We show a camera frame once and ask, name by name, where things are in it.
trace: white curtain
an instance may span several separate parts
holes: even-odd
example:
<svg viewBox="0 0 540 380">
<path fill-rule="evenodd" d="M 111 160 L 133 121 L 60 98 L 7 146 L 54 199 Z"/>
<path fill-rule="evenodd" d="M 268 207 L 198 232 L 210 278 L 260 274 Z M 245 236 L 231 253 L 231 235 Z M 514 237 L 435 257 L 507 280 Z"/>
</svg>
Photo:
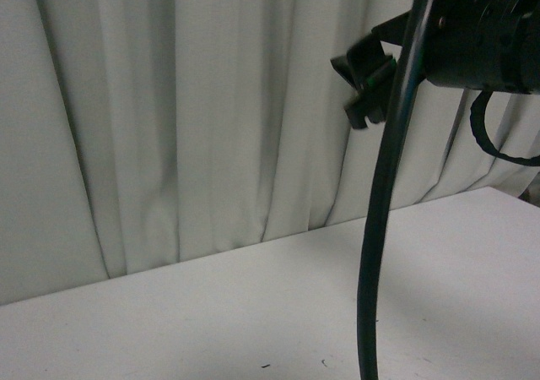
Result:
<svg viewBox="0 0 540 380">
<path fill-rule="evenodd" d="M 0 0 L 0 303 L 364 216 L 383 125 L 329 59 L 411 2 Z M 537 174 L 476 94 L 420 87 L 394 207 Z M 540 153 L 539 104 L 494 96 L 495 143 Z"/>
</svg>

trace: black strap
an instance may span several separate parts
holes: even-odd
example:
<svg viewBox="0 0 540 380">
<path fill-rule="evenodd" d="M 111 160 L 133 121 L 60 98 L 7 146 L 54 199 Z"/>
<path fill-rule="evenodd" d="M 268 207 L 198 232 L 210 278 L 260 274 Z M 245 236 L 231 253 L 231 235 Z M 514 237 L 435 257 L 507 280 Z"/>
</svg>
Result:
<svg viewBox="0 0 540 380">
<path fill-rule="evenodd" d="M 509 162 L 516 163 L 522 166 L 540 166 L 540 155 L 530 159 L 515 158 L 499 152 L 491 140 L 489 139 L 488 132 L 486 131 L 485 116 L 486 107 L 488 106 L 489 99 L 491 98 L 491 91 L 483 91 L 473 102 L 471 106 L 471 129 L 472 135 L 476 138 L 476 142 L 480 145 L 480 148 L 487 154 L 494 156 L 495 158 L 508 160 Z"/>
</svg>

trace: white table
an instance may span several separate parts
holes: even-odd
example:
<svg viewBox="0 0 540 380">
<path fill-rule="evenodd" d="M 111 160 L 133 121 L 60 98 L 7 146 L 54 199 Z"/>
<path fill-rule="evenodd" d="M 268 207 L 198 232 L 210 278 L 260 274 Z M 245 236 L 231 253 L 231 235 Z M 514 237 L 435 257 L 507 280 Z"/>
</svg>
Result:
<svg viewBox="0 0 540 380">
<path fill-rule="evenodd" d="M 488 188 L 394 211 L 381 380 L 538 380 L 539 222 Z M 358 379 L 363 226 L 0 307 L 0 378 Z"/>
</svg>

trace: black cord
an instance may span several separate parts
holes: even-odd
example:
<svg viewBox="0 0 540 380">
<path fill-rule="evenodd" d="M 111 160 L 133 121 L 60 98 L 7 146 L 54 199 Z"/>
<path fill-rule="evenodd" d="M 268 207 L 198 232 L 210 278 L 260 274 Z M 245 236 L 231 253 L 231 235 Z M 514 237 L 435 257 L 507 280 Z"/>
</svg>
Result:
<svg viewBox="0 0 540 380">
<path fill-rule="evenodd" d="M 376 349 L 377 291 L 386 223 L 408 124 L 420 80 L 424 40 L 434 0 L 414 0 L 402 54 L 392 86 L 370 206 L 365 222 L 357 299 L 358 357 L 362 380 L 378 380 Z"/>
</svg>

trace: curtain fold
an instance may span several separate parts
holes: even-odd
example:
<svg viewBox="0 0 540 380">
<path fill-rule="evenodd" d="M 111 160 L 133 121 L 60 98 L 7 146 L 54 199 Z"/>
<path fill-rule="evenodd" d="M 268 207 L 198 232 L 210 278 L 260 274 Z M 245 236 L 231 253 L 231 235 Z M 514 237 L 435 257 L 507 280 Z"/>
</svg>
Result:
<svg viewBox="0 0 540 380">
<path fill-rule="evenodd" d="M 105 280 L 36 0 L 0 0 L 0 304 Z"/>
<path fill-rule="evenodd" d="M 0 0 L 0 303 L 365 216 L 384 126 L 329 61 L 411 2 Z M 537 174 L 476 94 L 420 86 L 393 208 Z M 494 95 L 495 144 L 540 153 L 537 104 Z"/>
</svg>

